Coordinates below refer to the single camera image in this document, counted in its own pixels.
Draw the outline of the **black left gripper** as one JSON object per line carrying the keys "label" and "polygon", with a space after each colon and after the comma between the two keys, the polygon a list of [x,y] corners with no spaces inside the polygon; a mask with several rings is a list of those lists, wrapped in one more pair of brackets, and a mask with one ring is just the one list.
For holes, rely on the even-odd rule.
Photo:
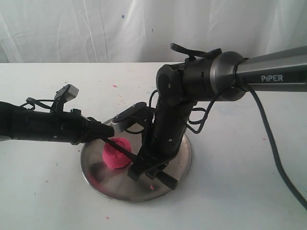
{"label": "black left gripper", "polygon": [[193,106],[194,102],[189,100],[169,105],[161,96],[158,98],[153,124],[146,130],[143,145],[128,169],[128,177],[138,180],[148,171],[148,177],[153,180],[163,173],[165,165],[162,164],[175,158],[179,151]]}

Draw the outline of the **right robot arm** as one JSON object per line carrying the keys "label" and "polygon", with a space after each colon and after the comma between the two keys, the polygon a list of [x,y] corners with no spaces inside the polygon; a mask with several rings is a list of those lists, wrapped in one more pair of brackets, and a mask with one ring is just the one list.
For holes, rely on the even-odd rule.
{"label": "right robot arm", "polygon": [[0,139],[63,142],[72,145],[114,136],[114,129],[81,111],[38,112],[0,103]]}

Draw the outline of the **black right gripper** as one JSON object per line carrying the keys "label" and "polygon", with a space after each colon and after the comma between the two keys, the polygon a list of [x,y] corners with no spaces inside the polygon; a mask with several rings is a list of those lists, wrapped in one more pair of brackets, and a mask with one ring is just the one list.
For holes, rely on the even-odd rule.
{"label": "black right gripper", "polygon": [[9,137],[14,140],[88,143],[114,136],[114,129],[79,112],[62,114],[11,109]]}

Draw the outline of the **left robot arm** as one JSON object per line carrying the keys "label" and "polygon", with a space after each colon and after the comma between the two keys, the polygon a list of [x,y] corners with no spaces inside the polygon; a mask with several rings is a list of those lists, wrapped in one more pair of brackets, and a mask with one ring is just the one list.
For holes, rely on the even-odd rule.
{"label": "left robot arm", "polygon": [[197,102],[237,101],[245,94],[244,84],[256,91],[307,90],[304,46],[253,58],[221,49],[203,52],[174,43],[170,47],[187,58],[183,63],[163,65],[157,72],[156,108],[147,121],[138,156],[128,170],[135,181],[144,173],[156,177],[161,166],[177,156]]}

